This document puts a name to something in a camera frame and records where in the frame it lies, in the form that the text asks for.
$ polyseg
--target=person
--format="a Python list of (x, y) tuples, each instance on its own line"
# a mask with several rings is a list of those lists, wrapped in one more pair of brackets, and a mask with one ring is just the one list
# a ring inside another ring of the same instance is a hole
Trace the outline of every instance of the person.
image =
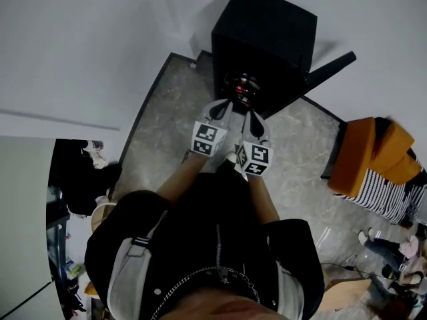
[(373, 228), (369, 228), (368, 236), (360, 231), (358, 239), (363, 246), (384, 258), (398, 278), (399, 285), (420, 295), (427, 294), (427, 259), (422, 256), (415, 236), (399, 244), (375, 238)]
[(85, 266), (116, 320), (309, 319), (324, 294), (308, 223), (280, 220), (261, 177), (230, 153), (192, 153), (157, 190), (132, 192), (87, 242)]

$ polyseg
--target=gray floor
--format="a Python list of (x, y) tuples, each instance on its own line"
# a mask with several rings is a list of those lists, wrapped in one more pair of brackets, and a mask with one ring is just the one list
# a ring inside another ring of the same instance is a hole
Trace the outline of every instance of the gray floor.
[[(214, 96), (211, 59), (202, 56), (195, 69), (173, 58), (155, 88), (131, 140), (115, 198), (138, 189), (156, 190), (179, 166), (190, 144), (194, 121)], [(226, 154), (238, 142), (243, 116), (233, 114), (231, 131), (222, 147)], [(400, 227), (361, 207), (335, 198), (320, 179), (338, 132), (338, 122), (299, 99), (267, 123), (272, 132), (274, 164), (265, 176), (280, 217), (305, 219), (323, 263), (343, 263), (353, 254), (363, 271), (380, 273), (382, 260), (369, 253), (357, 233), (369, 227), (381, 238), (400, 241)], [(217, 154), (205, 167), (214, 171), (222, 161)], [(339, 267), (324, 266), (332, 277), (357, 277)], [(371, 319), (363, 303), (314, 319)]]

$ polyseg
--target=silver chain necklace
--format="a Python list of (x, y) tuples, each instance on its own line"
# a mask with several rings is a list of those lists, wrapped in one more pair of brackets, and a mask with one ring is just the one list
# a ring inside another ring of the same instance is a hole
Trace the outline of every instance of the silver chain necklace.
[(248, 276), (246, 276), (243, 273), (240, 273), (239, 271), (236, 271), (232, 268), (227, 268), (227, 267), (207, 267), (207, 268), (203, 268), (203, 269), (199, 269), (197, 271), (194, 271), (193, 273), (185, 276), (181, 281), (179, 281), (176, 285), (174, 285), (171, 290), (169, 290), (169, 292), (167, 292), (165, 298), (163, 299), (163, 301), (160, 303), (160, 306), (155, 310), (153, 316), (151, 317), (151, 320), (157, 320), (157, 317), (159, 316), (159, 313), (161, 311), (161, 309), (163, 308), (163, 306), (165, 305), (165, 303), (167, 302), (167, 300), (170, 299), (170, 297), (173, 295), (173, 293), (176, 292), (176, 290), (181, 287), (185, 282), (187, 282), (188, 280), (190, 280), (193, 276), (197, 275), (198, 273), (202, 273), (204, 271), (208, 271), (208, 270), (220, 270), (220, 271), (227, 271), (229, 273), (232, 274), (236, 274), (238, 277), (240, 277), (243, 281), (245, 281), (248, 284), (248, 287), (250, 289), (252, 289), (252, 292), (254, 293), (254, 296), (256, 298), (256, 301), (258, 303), (260, 303), (260, 296), (258, 295), (258, 292), (255, 290), (254, 288), (254, 284), (250, 283)]

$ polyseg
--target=black baseboard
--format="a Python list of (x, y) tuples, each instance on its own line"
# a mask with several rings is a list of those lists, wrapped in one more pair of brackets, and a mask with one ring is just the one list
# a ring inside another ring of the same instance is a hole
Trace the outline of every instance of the black baseboard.
[[(167, 59), (166, 59), (165, 63), (164, 63), (164, 64), (163, 64), (163, 66), (161, 67), (161, 69), (160, 69), (159, 73), (157, 74), (157, 77), (155, 78), (155, 80), (154, 80), (154, 82), (153, 82), (153, 85), (152, 85), (152, 86), (151, 86), (151, 88), (149, 89), (148, 94), (147, 94), (147, 96), (145, 97), (144, 102), (142, 103), (141, 109), (139, 110), (139, 112), (138, 112), (138, 114), (137, 114), (137, 117), (136, 117), (135, 121), (133, 122), (133, 125), (132, 125), (132, 128), (131, 128), (131, 131), (130, 131), (129, 136), (127, 137), (127, 140), (126, 140), (126, 143), (125, 143), (125, 147), (123, 148), (123, 151), (121, 152), (121, 155), (120, 155), (119, 163), (120, 163), (121, 165), (123, 164), (123, 160), (125, 159), (125, 156), (126, 156), (127, 150), (129, 149), (129, 145), (130, 145), (130, 143), (131, 143), (131, 140), (132, 140), (133, 134), (135, 134), (136, 127), (138, 126), (138, 123), (139, 123), (139, 121), (141, 120), (141, 116), (142, 116), (142, 114), (143, 114), (143, 112), (144, 112), (145, 108), (147, 107), (148, 101), (149, 101), (149, 99), (151, 98), (151, 96), (153, 95), (153, 92), (154, 92), (155, 88), (157, 87), (157, 84), (159, 83), (159, 80), (161, 79), (161, 76), (163, 76), (163, 74), (164, 74), (164, 72), (165, 72), (165, 70), (166, 70), (167, 66), (169, 65), (169, 62), (172, 60), (172, 58), (174, 58), (174, 57), (175, 57), (175, 58), (183, 59), (184, 61), (188, 61), (188, 62), (190, 62), (190, 63), (197, 63), (197, 61), (199, 60), (199, 58), (200, 58), (202, 55), (207, 55), (207, 56), (209, 56), (209, 57), (212, 57), (212, 53), (207, 52), (207, 51), (205, 51), (205, 50), (202, 50), (202, 51), (201, 51), (201, 53), (199, 54), (199, 56), (197, 57), (197, 59), (196, 59), (196, 60), (194, 60), (194, 59), (192, 59), (192, 58), (185, 57), (185, 56), (183, 56), (183, 55), (178, 55), (177, 53), (173, 53), (173, 52), (171, 52), (171, 53), (169, 54), (169, 56), (167, 57)], [(321, 110), (321, 111), (323, 111), (325, 114), (327, 114), (327, 115), (329, 115), (330, 117), (334, 118), (335, 120), (337, 120), (337, 121), (338, 121), (338, 122), (340, 122), (341, 124), (342, 124), (342, 123), (346, 123), (346, 122), (344, 122), (343, 120), (341, 120), (338, 116), (336, 116), (335, 114), (331, 113), (329, 110), (327, 110), (327, 109), (323, 108), (320, 104), (316, 103), (316, 102), (315, 102), (315, 101), (313, 101), (312, 99), (309, 99), (309, 98), (308, 98), (308, 97), (306, 97), (306, 96), (302, 96), (302, 97), (300, 97), (300, 98), (301, 98), (301, 99), (303, 99), (304, 101), (308, 102), (309, 104), (313, 105), (314, 107), (316, 107), (316, 108), (320, 109), (320, 110)]]

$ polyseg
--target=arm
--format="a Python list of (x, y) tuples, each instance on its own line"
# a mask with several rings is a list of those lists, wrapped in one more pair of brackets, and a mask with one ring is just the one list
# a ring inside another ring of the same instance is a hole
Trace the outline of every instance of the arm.
[(178, 199), (193, 185), (197, 174), (201, 171), (209, 158), (192, 153), (177, 171), (157, 190), (157, 194), (171, 203)]
[(252, 205), (261, 224), (279, 221), (279, 215), (274, 207), (272, 198), (268, 193), (262, 177), (248, 175), (249, 191)]

